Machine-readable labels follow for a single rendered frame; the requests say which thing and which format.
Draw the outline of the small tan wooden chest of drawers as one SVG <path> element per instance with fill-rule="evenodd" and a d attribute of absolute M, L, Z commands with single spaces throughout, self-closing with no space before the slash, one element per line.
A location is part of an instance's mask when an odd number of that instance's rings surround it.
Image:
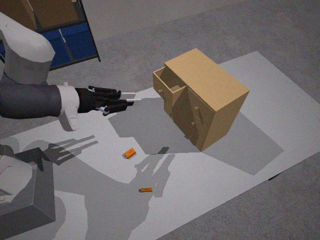
<path fill-rule="evenodd" d="M 201 120 L 208 127 L 205 139 L 195 131 L 204 140 L 202 152 L 227 135 L 250 90 L 197 48 L 165 62 L 165 66 L 187 85 L 183 116 L 174 108 L 182 116 L 181 130 L 188 88 L 214 111 L 209 127 Z"/>

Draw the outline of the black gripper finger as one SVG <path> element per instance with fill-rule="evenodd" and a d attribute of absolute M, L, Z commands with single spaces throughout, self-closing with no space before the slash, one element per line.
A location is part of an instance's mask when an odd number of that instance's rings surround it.
<path fill-rule="evenodd" d="M 126 100 L 134 99 L 136 96 L 135 92 L 117 92 L 116 89 L 94 87 L 89 85 L 88 90 L 92 91 L 93 96 L 103 96 L 103 98 L 114 99 L 114 100 Z"/>
<path fill-rule="evenodd" d="M 96 97 L 97 101 L 105 101 L 104 107 L 96 107 L 96 109 L 103 112 L 103 116 L 108 114 L 122 112 L 130 106 L 139 106 L 141 99 L 108 99 L 107 97 Z"/>

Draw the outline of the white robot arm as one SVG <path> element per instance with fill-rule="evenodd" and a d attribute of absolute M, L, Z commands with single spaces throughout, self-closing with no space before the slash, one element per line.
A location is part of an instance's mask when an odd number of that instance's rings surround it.
<path fill-rule="evenodd" d="M 68 82 L 46 82 L 55 56 L 51 43 L 2 12 L 0 39 L 5 48 L 0 116 L 17 120 L 57 117 L 64 131 L 78 130 L 77 91 Z M 0 144 L 0 205 L 10 203 L 31 178 L 32 166 Z"/>

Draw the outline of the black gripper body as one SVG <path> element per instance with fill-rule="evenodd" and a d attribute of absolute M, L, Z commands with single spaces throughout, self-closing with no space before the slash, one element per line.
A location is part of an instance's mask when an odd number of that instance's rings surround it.
<path fill-rule="evenodd" d="M 102 95 L 94 96 L 93 91 L 88 90 L 87 88 L 75 88 L 79 96 L 79 108 L 77 113 L 88 113 L 92 110 L 99 111 L 97 108 L 105 106 L 106 101 L 97 101 L 96 97 L 103 98 Z"/>

